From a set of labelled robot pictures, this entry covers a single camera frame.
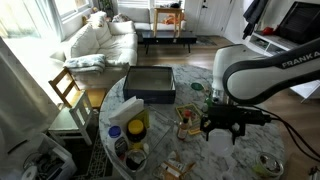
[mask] white wall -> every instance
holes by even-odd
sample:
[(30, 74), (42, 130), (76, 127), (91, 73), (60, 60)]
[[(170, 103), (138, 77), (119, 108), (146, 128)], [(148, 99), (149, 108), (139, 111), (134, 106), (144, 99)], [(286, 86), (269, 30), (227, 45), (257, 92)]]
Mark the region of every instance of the white wall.
[(243, 14), (252, 1), (253, 0), (236, 0), (233, 6), (231, 16), (223, 36), (235, 44), (246, 43), (250, 38), (247, 37), (246, 40), (242, 40), (243, 30), (247, 25)]
[(185, 1), (185, 19), (187, 20), (187, 30), (196, 31), (198, 20), (201, 12), (203, 0), (186, 0)]

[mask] white container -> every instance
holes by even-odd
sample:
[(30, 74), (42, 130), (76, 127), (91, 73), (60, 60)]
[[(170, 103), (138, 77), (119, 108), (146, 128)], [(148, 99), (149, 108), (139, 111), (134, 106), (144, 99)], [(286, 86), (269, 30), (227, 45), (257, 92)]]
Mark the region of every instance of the white container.
[(108, 131), (107, 147), (118, 157), (124, 157), (128, 151), (127, 136), (121, 131), (119, 126), (112, 126)]

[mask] box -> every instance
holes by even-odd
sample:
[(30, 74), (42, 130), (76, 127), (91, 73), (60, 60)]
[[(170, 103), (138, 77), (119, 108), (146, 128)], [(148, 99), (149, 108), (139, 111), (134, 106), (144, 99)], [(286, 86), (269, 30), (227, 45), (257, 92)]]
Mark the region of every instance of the box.
[(176, 97), (171, 67), (131, 66), (124, 85), (125, 100), (136, 96), (146, 104), (173, 104)]

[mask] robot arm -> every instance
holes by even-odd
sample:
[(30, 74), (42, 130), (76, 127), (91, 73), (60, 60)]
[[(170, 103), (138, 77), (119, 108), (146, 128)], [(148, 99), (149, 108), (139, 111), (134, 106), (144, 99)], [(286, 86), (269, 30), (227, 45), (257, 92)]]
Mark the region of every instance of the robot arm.
[(259, 104), (282, 89), (320, 79), (320, 38), (272, 57), (244, 45), (217, 54), (212, 88), (218, 104), (228, 104), (224, 93), (238, 104)]
[(272, 57), (244, 45), (219, 49), (213, 68), (214, 105), (201, 119), (200, 128), (207, 137), (215, 128), (228, 129), (234, 142), (245, 135), (246, 124), (271, 121), (269, 115), (241, 105), (262, 103), (282, 89), (316, 79), (320, 79), (320, 38)]

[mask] jar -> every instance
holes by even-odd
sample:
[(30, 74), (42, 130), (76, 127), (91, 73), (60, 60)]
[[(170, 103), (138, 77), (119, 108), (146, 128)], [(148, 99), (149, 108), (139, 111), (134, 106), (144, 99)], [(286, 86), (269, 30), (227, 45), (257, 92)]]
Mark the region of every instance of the jar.
[(134, 149), (141, 149), (141, 140), (147, 135), (147, 130), (141, 120), (135, 119), (128, 123), (126, 135), (129, 141), (133, 142)]

